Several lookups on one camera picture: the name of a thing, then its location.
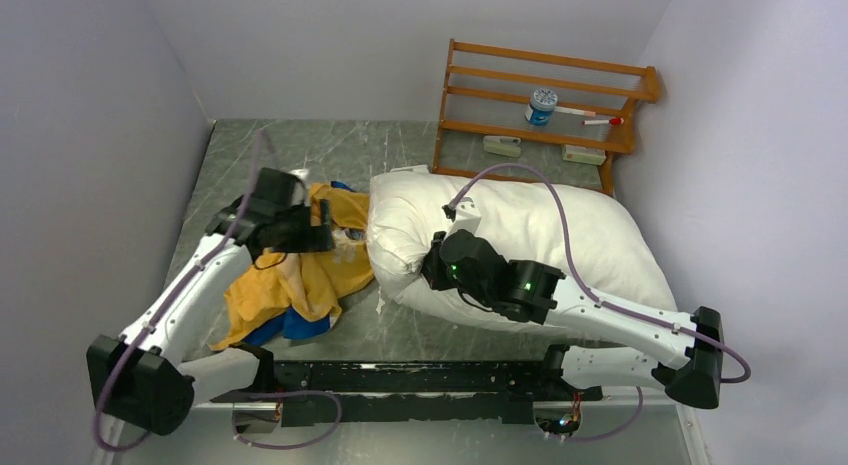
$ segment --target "red marker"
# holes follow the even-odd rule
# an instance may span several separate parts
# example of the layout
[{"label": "red marker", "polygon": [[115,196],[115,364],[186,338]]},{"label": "red marker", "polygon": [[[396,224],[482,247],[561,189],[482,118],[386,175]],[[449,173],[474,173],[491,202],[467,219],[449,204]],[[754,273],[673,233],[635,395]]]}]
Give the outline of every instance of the red marker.
[{"label": "red marker", "polygon": [[609,120],[583,120],[583,125],[621,125],[624,119],[621,117],[610,118]]}]

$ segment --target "small box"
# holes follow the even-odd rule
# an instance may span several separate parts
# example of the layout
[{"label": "small box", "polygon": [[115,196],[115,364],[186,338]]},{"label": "small box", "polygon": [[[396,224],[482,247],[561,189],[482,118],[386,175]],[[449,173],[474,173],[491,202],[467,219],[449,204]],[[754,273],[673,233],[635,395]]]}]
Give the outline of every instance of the small box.
[{"label": "small box", "polygon": [[589,165],[600,165],[607,159],[607,154],[597,148],[578,147],[577,145],[564,145],[562,147],[562,159],[566,162],[588,163]]}]

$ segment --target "wall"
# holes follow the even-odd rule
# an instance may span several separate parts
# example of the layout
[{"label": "wall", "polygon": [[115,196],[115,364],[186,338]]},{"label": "wall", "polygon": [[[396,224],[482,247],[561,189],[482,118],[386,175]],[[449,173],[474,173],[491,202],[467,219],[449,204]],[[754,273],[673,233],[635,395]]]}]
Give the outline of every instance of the wall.
[{"label": "wall", "polygon": [[216,118],[438,116],[451,37],[634,63],[669,0],[150,0]]},{"label": "wall", "polygon": [[0,0],[4,463],[86,463],[85,351],[161,291],[208,125],[144,0]]},{"label": "wall", "polygon": [[700,414],[716,464],[848,463],[846,9],[673,0],[642,57],[668,99],[641,111],[620,198],[680,307],[721,310],[753,366]]}]

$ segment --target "black cable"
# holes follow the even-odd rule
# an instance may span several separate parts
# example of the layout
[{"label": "black cable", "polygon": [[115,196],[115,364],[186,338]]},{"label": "black cable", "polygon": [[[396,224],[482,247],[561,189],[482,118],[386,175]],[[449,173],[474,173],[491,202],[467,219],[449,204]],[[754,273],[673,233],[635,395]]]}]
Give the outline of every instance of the black cable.
[{"label": "black cable", "polygon": [[260,266],[256,265],[256,262],[253,262],[253,268],[255,268],[257,270],[268,270],[269,268],[274,268],[277,265],[280,265],[281,263],[285,262],[287,258],[289,258],[288,253],[284,254],[283,258],[279,259],[276,263],[268,265],[267,267],[260,267]]},{"label": "black cable", "polygon": [[456,291],[459,292],[459,298],[461,298],[463,302],[471,305],[472,307],[476,308],[477,310],[483,310],[486,313],[492,313],[491,309],[483,308],[480,305],[475,305],[475,304],[469,302],[468,299],[465,298],[465,292],[463,292],[462,290],[457,288]]}]

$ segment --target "yellow cloth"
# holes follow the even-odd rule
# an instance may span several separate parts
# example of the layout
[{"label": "yellow cloth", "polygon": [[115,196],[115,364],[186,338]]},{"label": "yellow cloth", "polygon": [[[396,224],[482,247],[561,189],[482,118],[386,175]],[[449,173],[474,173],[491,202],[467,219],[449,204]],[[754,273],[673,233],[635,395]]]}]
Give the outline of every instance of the yellow cloth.
[{"label": "yellow cloth", "polygon": [[[268,320],[294,307],[310,322],[330,315],[337,318],[342,309],[338,299],[363,289],[374,278],[365,240],[351,240],[341,229],[365,230],[368,195],[313,184],[309,190],[313,225],[319,223],[318,200],[330,201],[335,250],[323,253],[289,254],[283,263],[267,270],[250,267],[224,293],[230,316],[230,332],[211,346],[222,350],[238,342]],[[283,258],[282,253],[266,253],[256,260],[261,267]]]}]

